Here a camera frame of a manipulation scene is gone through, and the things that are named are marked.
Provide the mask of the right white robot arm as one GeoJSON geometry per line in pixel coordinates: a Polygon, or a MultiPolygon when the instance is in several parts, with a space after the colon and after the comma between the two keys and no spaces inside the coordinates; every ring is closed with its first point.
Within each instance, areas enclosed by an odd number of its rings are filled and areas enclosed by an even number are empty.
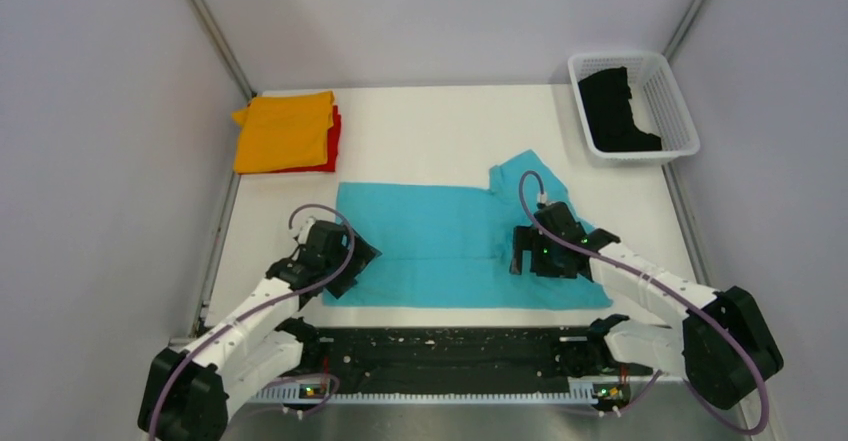
{"type": "Polygon", "coordinates": [[[614,314],[592,322],[586,358],[594,370],[637,364],[681,378],[711,408],[728,410],[751,394],[769,406],[766,382],[784,359],[749,291],[717,290],[676,275],[619,236],[587,230],[563,202],[542,201],[528,218],[513,229],[511,273],[584,277],[659,320],[614,314]]]}

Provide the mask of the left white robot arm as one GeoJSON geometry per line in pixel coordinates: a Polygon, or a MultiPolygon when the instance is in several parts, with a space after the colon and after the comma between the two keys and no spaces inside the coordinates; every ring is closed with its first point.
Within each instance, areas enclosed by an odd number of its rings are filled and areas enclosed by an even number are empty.
{"type": "Polygon", "coordinates": [[[320,347],[282,330],[316,295],[341,297],[380,251],[345,223],[310,218],[291,255],[272,263],[221,322],[152,360],[138,427],[156,440],[219,440],[258,391],[319,365],[320,347]]]}

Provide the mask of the cyan t shirt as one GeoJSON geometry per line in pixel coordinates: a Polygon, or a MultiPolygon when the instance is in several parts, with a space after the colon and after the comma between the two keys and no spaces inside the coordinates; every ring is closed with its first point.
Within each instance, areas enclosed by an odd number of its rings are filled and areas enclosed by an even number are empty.
{"type": "Polygon", "coordinates": [[[486,189],[344,182],[336,208],[380,251],[333,307],[594,310],[611,306],[584,276],[510,273],[512,232],[530,221],[520,205],[521,175],[533,170],[553,201],[565,184],[527,150],[489,170],[486,189]]]}

